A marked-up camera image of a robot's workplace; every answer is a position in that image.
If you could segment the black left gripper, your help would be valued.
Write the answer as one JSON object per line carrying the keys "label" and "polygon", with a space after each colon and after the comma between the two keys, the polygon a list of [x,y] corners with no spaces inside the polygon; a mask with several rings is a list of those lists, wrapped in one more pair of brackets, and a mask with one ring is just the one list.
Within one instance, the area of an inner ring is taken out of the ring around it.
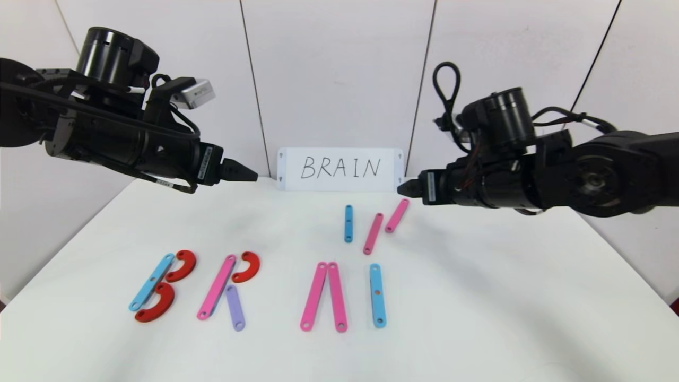
{"label": "black left gripper", "polygon": [[256,182],[258,173],[232,159],[223,159],[223,148],[199,138],[155,136],[155,175],[180,179],[191,186],[212,186],[224,181]]}

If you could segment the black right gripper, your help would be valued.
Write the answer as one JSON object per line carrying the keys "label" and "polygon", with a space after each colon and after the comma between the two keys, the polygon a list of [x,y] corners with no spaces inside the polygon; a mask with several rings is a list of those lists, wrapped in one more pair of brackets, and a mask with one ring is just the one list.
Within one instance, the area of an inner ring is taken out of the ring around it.
{"label": "black right gripper", "polygon": [[397,187],[397,193],[407,198],[422,198],[424,205],[456,205],[454,172],[449,169],[429,169],[418,179],[410,179]]}

